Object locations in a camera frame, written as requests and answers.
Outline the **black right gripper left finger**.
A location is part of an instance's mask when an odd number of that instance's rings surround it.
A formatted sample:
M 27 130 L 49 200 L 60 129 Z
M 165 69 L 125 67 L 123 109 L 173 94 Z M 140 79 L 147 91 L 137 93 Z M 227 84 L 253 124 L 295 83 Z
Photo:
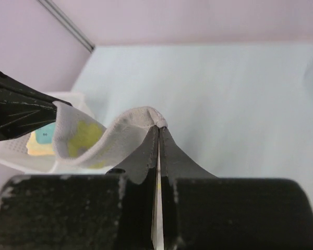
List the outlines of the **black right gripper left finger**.
M 0 191 L 0 249 L 153 249 L 159 130 L 106 174 L 19 175 Z

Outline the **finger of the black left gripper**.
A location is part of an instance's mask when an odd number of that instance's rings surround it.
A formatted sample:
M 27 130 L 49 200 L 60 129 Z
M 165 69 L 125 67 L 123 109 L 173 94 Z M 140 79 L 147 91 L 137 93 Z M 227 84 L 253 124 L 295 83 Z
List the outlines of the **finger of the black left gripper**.
M 71 105 L 0 71 L 0 141 L 17 139 L 55 122 L 57 107 L 54 102 Z

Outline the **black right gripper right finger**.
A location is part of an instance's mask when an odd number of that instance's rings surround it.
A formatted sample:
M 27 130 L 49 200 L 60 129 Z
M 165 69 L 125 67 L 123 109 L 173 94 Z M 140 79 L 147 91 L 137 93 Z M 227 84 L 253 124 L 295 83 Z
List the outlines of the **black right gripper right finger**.
M 313 249 L 313 211 L 290 179 L 218 178 L 160 129 L 165 249 Z

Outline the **grey yellow towel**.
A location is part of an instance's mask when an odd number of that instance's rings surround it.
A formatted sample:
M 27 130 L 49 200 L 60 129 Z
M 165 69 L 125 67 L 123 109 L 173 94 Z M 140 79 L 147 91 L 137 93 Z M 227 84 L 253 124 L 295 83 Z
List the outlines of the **grey yellow towel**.
M 84 169 L 114 167 L 137 149 L 150 128 L 167 127 L 165 118 L 149 106 L 129 109 L 108 127 L 84 112 L 55 101 L 52 146 L 55 159 Z

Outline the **green towel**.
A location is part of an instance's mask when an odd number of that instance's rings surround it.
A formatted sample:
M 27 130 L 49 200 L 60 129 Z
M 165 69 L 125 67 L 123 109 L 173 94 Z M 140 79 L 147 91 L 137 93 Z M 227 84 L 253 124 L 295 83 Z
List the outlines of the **green towel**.
M 36 141 L 39 144 L 51 144 L 55 131 L 55 123 L 47 124 L 35 130 Z

